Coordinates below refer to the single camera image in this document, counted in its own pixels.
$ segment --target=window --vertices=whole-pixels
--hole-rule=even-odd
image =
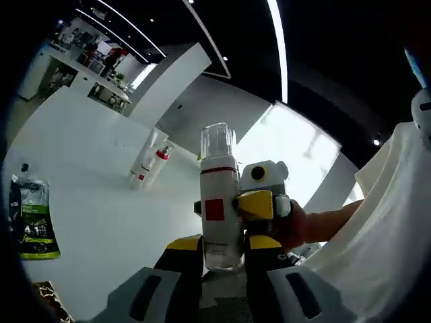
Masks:
[[[132,82],[131,88],[137,89],[141,85],[142,81],[151,73],[151,71],[157,66],[157,64],[149,64],[143,71],[136,77],[135,81]]]
[[[245,165],[282,160],[289,169],[286,192],[304,206],[331,168],[340,145],[311,121],[277,102],[242,138],[234,152]]]
[[[345,200],[343,206],[363,199],[364,199],[364,193],[362,193],[362,190],[359,184],[355,183],[355,185],[352,188],[352,191],[347,197],[347,200]]]

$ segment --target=white bottle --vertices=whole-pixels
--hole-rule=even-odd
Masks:
[[[134,175],[137,175],[140,172],[142,162],[144,161],[145,156],[150,153],[149,150],[156,142],[157,136],[158,132],[155,128],[153,128],[147,138],[147,141],[143,144],[141,151],[138,153],[135,162],[130,169],[130,172],[133,175],[132,177],[134,177]]]
[[[151,172],[151,168],[155,162],[155,157],[153,154],[150,154],[148,157],[144,158],[144,161],[140,165],[139,169],[136,171],[136,174],[131,180],[131,188],[133,190],[139,190],[142,187],[145,179]]]
[[[155,156],[154,156],[154,163],[151,167],[151,172],[147,175],[147,178],[145,179],[143,183],[143,188],[149,188],[153,181],[156,179],[157,175],[160,173],[160,170],[162,170],[164,164],[169,159],[170,154],[172,153],[172,150],[174,150],[173,146],[171,145],[165,145],[163,149],[157,150]]]
[[[233,129],[226,123],[201,134],[201,205],[205,266],[234,270],[242,266],[244,230],[232,201],[240,194],[238,164],[232,155]]]

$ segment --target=white column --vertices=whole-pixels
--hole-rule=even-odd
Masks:
[[[170,53],[142,81],[124,112],[152,128],[175,99],[200,75],[211,60],[199,43]]]

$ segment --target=led strip light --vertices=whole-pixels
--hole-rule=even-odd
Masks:
[[[88,15],[87,13],[83,12],[82,10],[79,10],[78,8],[75,9],[76,11],[82,13],[83,15],[85,15],[86,17],[89,17],[91,20],[93,20],[94,22],[97,22],[99,25],[101,25],[103,28],[105,28],[106,30],[108,30],[112,35],[114,35],[115,37],[117,37],[121,42],[124,42],[131,50],[133,50],[139,57],[141,57],[145,62],[149,63],[149,61],[142,56],[141,54],[139,54],[137,52],[137,50],[135,50],[132,46],[130,46],[129,44],[127,44],[119,35],[115,34],[111,29],[109,29],[108,27],[106,27],[105,25],[101,24],[100,22],[98,22],[96,19],[94,19],[92,16]]]
[[[268,0],[269,10],[274,24],[275,37],[277,38],[278,57],[281,73],[281,100],[288,103],[288,60],[286,58],[286,46],[284,44],[283,25],[281,24],[280,11],[277,0]]]
[[[117,15],[119,15],[120,17],[122,17],[126,22],[129,23],[130,26],[132,26],[133,28],[136,29],[137,32],[139,32],[143,37],[145,37],[146,40],[148,40],[150,42],[151,45],[154,46],[155,49],[157,49],[159,51],[160,54],[162,54],[163,57],[166,57],[166,55],[164,54],[164,52],[162,52],[160,50],[160,48],[158,48],[156,46],[156,44],[154,44],[141,30],[138,29],[138,27],[136,27],[134,24],[131,23],[130,20],[128,20],[125,16],[123,16],[121,13],[119,13],[117,10],[115,10],[114,8],[112,8],[109,4],[103,2],[102,0],[98,0],[101,4],[105,5],[106,7],[108,7],[109,9],[111,9],[113,12],[115,12]]]

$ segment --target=green package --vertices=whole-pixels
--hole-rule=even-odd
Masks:
[[[11,234],[22,258],[53,259],[60,256],[49,212],[48,182],[13,175],[9,220]]]

